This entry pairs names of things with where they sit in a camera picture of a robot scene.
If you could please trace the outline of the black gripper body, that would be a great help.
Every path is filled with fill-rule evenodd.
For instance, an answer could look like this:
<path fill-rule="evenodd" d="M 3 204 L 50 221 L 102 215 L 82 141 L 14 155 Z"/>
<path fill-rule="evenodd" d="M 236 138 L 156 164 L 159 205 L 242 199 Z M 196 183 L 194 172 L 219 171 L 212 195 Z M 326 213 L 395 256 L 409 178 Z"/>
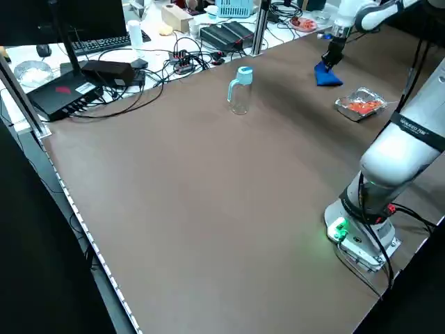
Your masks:
<path fill-rule="evenodd" d="M 343 58 L 343 49 L 347 38 L 332 36 L 327 49 L 328 58 Z"/>

